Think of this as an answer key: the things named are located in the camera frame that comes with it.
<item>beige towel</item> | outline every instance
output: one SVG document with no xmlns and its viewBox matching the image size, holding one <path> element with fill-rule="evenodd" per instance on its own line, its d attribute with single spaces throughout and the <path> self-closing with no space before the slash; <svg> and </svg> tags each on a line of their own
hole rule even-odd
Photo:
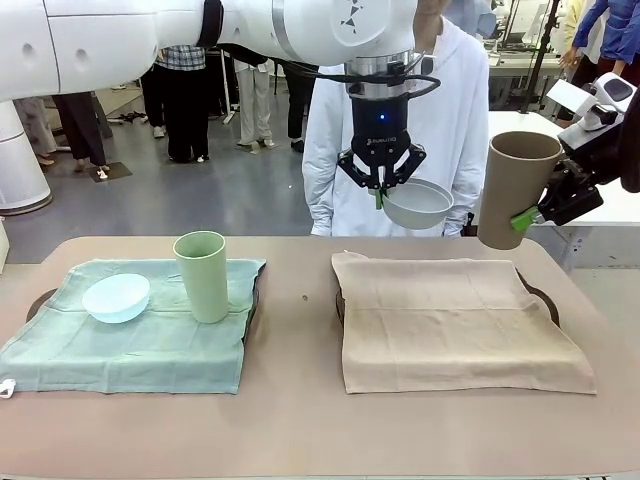
<svg viewBox="0 0 640 480">
<path fill-rule="evenodd" d="M 487 387 L 596 393 L 584 354 L 509 261 L 340 253 L 333 268 L 345 299 L 347 393 Z"/>
</svg>

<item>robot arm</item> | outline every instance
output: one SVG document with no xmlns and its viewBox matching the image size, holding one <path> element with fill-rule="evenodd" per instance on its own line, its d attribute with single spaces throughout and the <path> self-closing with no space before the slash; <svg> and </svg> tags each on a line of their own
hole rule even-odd
<svg viewBox="0 0 640 480">
<path fill-rule="evenodd" d="M 418 0 L 5 1 L 0 63 L 7 74 L 0 76 L 0 101 L 130 81 L 172 45 L 227 44 L 284 60 L 345 63 L 346 75 L 336 80 L 347 84 L 353 100 L 356 135 L 339 163 L 360 186 L 384 193 L 426 158 L 407 132 L 408 102 L 439 85 L 426 76 L 431 70 L 422 69 L 422 57 L 414 58 L 417 5 Z M 432 84 L 416 91 L 416 80 Z M 396 171 L 407 150 L 409 160 Z M 355 166 L 354 154 L 369 172 Z"/>
<path fill-rule="evenodd" d="M 560 80 L 548 96 L 582 118 L 558 136 L 567 158 L 525 228 L 549 220 L 565 225 L 600 207 L 597 186 L 618 178 L 625 190 L 640 191 L 640 90 L 607 73 L 589 91 Z"/>
<path fill-rule="evenodd" d="M 11 0 L 0 101 L 139 78 L 160 49 L 235 44 L 316 65 L 413 49 L 417 0 Z"/>
</svg>

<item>gray floor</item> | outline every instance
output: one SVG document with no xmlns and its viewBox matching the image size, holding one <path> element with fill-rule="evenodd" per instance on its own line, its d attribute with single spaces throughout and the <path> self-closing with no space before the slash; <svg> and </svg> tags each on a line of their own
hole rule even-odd
<svg viewBox="0 0 640 480">
<path fill-rule="evenodd" d="M 133 107 L 142 111 L 141 102 Z M 61 157 L 47 179 L 48 207 L 7 218 L 9 263 L 38 263 L 60 243 L 91 235 L 181 235 L 207 229 L 223 235 L 306 235 L 311 219 L 302 187 L 302 156 L 289 146 L 288 95 L 273 97 L 274 140 L 280 147 L 251 155 L 235 148 L 240 118 L 211 121 L 211 161 L 171 164 L 166 139 L 154 141 L 149 125 L 114 126 L 105 142 L 109 161 L 123 162 L 131 177 L 94 183 L 73 173 Z"/>
</svg>

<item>brown cup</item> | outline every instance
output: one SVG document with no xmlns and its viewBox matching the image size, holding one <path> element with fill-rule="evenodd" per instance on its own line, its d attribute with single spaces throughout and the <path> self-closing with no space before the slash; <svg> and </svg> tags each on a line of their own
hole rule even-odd
<svg viewBox="0 0 640 480">
<path fill-rule="evenodd" d="M 535 206 L 562 154 L 556 138 L 535 132 L 507 132 L 491 140 L 482 194 L 478 238 L 498 250 L 516 248 L 525 232 L 511 219 Z"/>
</svg>

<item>white hoodie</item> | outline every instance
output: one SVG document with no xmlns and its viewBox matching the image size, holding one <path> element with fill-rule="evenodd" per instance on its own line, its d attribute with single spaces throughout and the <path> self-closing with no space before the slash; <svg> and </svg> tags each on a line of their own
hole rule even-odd
<svg viewBox="0 0 640 480">
<path fill-rule="evenodd" d="M 412 231 L 395 225 L 366 189 L 337 168 L 338 154 L 351 145 L 353 116 L 344 85 L 318 80 L 309 112 L 302 173 L 314 235 L 458 235 L 478 199 L 489 148 L 489 60 L 483 46 L 444 20 L 434 55 L 437 90 L 409 102 L 408 129 L 427 158 L 413 174 L 451 191 L 455 205 L 443 224 Z M 342 66 L 322 68 L 342 74 Z"/>
</svg>

